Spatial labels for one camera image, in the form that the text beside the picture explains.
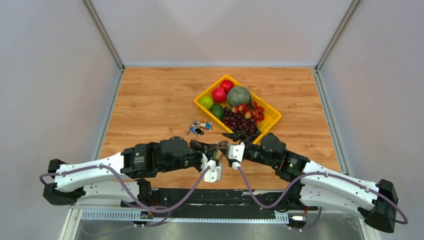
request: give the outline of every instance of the wooden table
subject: wooden table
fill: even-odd
[[[223,75],[230,75],[277,109],[281,120],[271,129],[287,149],[339,171],[326,119],[310,68],[246,67],[134,67],[126,68],[105,136],[101,157],[140,143],[172,136],[186,141],[193,120],[208,117],[194,98]],[[199,136],[204,143],[224,140],[216,124]],[[246,189],[239,171],[223,162],[220,182],[201,182],[199,188]],[[253,189],[284,189],[287,183],[264,165],[244,161],[242,169]],[[153,188],[191,188],[199,177],[194,168],[158,173],[149,178]]]

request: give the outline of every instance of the yellow plastic basket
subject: yellow plastic basket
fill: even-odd
[[[210,86],[204,92],[202,92],[199,96],[197,96],[194,99],[194,103],[203,112],[205,112],[207,115],[209,115],[209,117],[211,117],[217,124],[219,124],[226,132],[233,133],[233,131],[231,131],[231,129],[229,129],[227,126],[225,126],[223,122],[221,122],[209,110],[207,110],[206,108],[204,108],[200,104],[200,99],[204,96],[211,96],[212,91],[214,89],[218,88],[223,80],[230,80],[231,82],[234,83],[234,86],[242,86],[238,81],[234,80],[234,78],[232,78],[231,76],[225,75],[225,76],[221,77],[218,81],[216,81],[214,84],[212,84],[212,86]],[[259,135],[253,141],[254,144],[257,144],[262,139],[262,137],[265,136],[265,134],[278,122],[278,120],[281,119],[281,113],[278,112],[277,110],[275,110],[275,108],[270,106],[268,103],[264,102],[260,97],[256,96],[256,94],[254,94],[253,92],[250,92],[250,95],[252,97],[252,100],[256,101],[257,105],[263,107],[263,109],[264,109],[265,119],[261,121],[261,126],[259,128],[259,130],[262,132],[262,134]],[[219,103],[219,104],[223,107],[225,107],[225,106],[230,107],[227,102],[223,102],[223,103]]]

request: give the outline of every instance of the cantaloupe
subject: cantaloupe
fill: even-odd
[[[248,105],[252,101],[251,93],[244,86],[235,86],[226,95],[226,101],[230,108],[240,104]]]

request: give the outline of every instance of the grape bunch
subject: grape bunch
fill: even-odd
[[[246,119],[241,113],[234,113],[227,106],[224,107],[224,117],[221,120],[233,132],[245,132],[248,136],[259,133],[253,118]]]

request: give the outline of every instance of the white wall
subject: white wall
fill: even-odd
[[[316,65],[351,0],[93,0],[125,65]]]
[[[349,171],[392,181],[409,217],[384,240],[423,239],[423,11],[422,0],[362,1],[322,71]]]
[[[0,233],[58,239],[42,197],[50,159],[94,157],[119,71],[82,1],[0,1]]]

